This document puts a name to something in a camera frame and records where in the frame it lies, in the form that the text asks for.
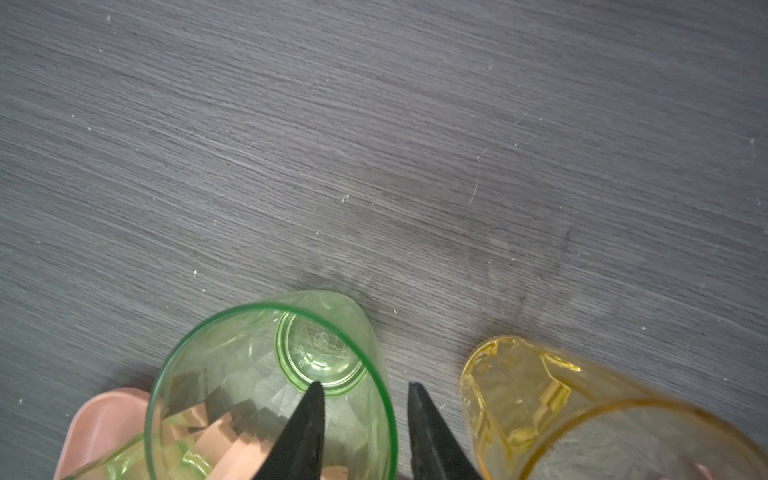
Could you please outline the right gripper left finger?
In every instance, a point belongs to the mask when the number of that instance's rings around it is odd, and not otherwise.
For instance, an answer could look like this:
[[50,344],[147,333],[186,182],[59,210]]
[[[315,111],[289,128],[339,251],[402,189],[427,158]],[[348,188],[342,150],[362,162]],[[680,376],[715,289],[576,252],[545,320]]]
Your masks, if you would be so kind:
[[313,382],[253,480],[320,480],[325,439],[325,394]]

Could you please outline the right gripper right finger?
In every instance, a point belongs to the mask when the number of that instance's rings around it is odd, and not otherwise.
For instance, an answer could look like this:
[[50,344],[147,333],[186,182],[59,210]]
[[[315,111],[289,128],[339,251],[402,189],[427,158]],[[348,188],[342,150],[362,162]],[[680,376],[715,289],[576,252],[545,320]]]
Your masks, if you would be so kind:
[[409,384],[407,415],[415,480],[482,479],[421,383]]

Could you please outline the short green glass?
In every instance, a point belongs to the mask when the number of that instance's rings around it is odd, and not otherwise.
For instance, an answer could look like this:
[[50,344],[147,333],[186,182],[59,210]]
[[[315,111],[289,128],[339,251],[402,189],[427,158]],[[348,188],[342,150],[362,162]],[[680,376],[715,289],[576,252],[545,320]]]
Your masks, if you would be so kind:
[[354,300],[328,290],[225,310],[179,342],[150,395],[149,476],[253,477],[316,382],[325,395],[324,476],[395,478],[398,434],[376,334]]

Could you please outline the short yellow glass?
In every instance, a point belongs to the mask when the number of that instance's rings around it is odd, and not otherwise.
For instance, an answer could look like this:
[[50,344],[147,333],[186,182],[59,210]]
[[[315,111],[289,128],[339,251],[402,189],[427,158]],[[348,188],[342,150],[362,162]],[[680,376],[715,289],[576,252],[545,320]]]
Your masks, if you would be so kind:
[[479,345],[460,395],[486,479],[764,479],[738,429],[594,361],[514,335]]

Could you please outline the pink plastic tray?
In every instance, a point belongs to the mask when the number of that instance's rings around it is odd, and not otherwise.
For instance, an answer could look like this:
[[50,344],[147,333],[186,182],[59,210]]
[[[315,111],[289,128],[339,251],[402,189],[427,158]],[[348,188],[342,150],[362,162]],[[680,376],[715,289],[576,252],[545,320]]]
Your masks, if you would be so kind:
[[149,398],[146,391],[123,387],[85,402],[70,423],[54,479],[64,479],[141,434]]

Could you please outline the tall yellow-green glass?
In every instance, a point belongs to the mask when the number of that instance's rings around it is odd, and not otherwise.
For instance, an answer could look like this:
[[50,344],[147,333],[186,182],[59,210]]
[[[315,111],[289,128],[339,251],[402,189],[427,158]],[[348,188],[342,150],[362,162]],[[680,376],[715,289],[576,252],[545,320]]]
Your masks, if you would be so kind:
[[136,435],[119,448],[65,476],[65,480],[149,480],[145,442]]

